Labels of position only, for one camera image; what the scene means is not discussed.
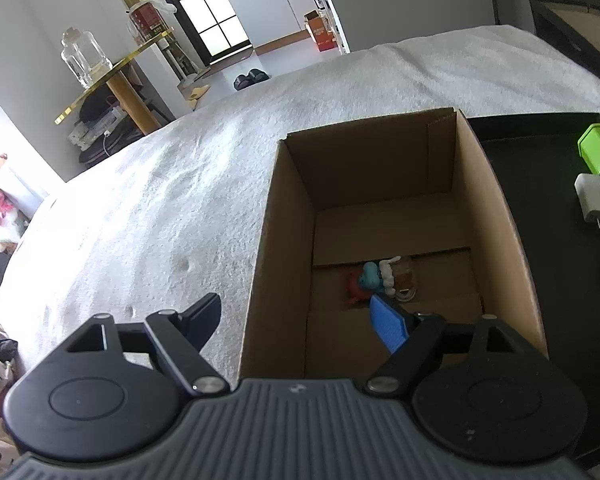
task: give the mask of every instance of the cable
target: cable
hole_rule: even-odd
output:
[[[107,151],[106,143],[107,143],[107,136],[103,135],[102,136],[102,149],[104,150],[104,152],[107,156],[111,156],[111,155],[109,155],[109,152]]]

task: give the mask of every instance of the white blanket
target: white blanket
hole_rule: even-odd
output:
[[[469,117],[600,112],[600,80],[526,32],[481,27],[377,46],[247,88],[47,199],[7,268],[0,322],[29,368],[96,312],[142,320],[216,291],[222,321],[203,355],[235,383],[276,141],[446,106]]]

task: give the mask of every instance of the gold shelf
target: gold shelf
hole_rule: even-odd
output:
[[[98,79],[92,86],[90,86],[84,92],[82,92],[73,103],[71,103],[67,108],[65,108],[64,111],[60,115],[58,115],[54,122],[56,124],[60,124],[62,121],[64,121],[67,118],[67,116],[71,112],[73,112],[82,101],[84,101],[87,97],[93,94],[98,88],[104,85],[104,83],[106,83],[114,75],[120,72],[120,70],[122,70],[126,65],[128,65],[133,58],[147,50],[153,44],[158,43],[158,41],[160,41],[162,38],[166,38],[169,34],[171,34],[171,32],[171,30],[165,30],[164,32],[161,32],[160,34],[151,38],[145,44],[140,46],[137,50],[134,50],[131,54],[128,54],[128,56],[123,57],[123,59],[117,62],[111,70],[109,70],[104,76]]]

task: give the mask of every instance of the blue toy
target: blue toy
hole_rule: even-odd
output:
[[[384,292],[380,269],[373,262],[367,262],[362,267],[362,274],[358,278],[358,285],[373,292]]]

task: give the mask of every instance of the red toy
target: red toy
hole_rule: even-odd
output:
[[[346,289],[348,305],[355,305],[359,301],[369,300],[373,294],[371,291],[365,290],[358,285],[358,279],[361,275],[362,269],[347,272]]]

